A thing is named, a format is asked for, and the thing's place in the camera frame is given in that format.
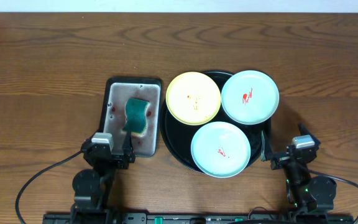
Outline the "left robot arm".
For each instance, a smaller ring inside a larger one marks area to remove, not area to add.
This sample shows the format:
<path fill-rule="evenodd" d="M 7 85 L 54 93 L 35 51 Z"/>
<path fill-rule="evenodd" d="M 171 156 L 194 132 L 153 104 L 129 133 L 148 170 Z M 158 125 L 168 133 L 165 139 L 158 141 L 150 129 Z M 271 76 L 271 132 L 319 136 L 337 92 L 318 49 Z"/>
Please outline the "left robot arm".
<path fill-rule="evenodd" d="M 92 167 L 77 173 L 72 187 L 75 191 L 69 224 L 123 223 L 124 215 L 107 206 L 108 197 L 117 170 L 128 169 L 135 162 L 132 133 L 126 133 L 122 154 L 112 154 L 112 135 L 94 133 L 81 145 L 84 160 Z"/>

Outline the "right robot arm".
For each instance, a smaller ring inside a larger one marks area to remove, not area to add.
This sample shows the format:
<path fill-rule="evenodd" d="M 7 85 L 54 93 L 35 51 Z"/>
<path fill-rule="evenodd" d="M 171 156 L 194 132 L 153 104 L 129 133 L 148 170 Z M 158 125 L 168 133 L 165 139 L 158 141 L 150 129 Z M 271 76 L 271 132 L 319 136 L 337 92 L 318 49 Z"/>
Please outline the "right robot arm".
<path fill-rule="evenodd" d="M 286 212 L 293 223 L 329 223 L 328 211 L 334 208 L 337 184 L 330 177 L 311 176 L 307 164 L 316 159 L 321 142 L 303 124 L 285 152 L 273 152 L 268 137 L 262 132 L 262 161 L 269 161 L 272 170 L 284 170 L 287 199 L 295 206 Z"/>

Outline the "green yellow sponge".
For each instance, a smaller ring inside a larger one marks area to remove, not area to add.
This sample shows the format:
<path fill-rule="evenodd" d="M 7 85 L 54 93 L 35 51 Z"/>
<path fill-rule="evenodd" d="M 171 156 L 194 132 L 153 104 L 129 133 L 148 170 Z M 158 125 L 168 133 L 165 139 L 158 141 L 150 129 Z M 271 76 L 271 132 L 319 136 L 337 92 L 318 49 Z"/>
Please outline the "green yellow sponge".
<path fill-rule="evenodd" d="M 125 106 L 126 123 L 122 130 L 131 132 L 133 136 L 144 136 L 147 129 L 147 109 L 149 102 L 130 98 Z"/>

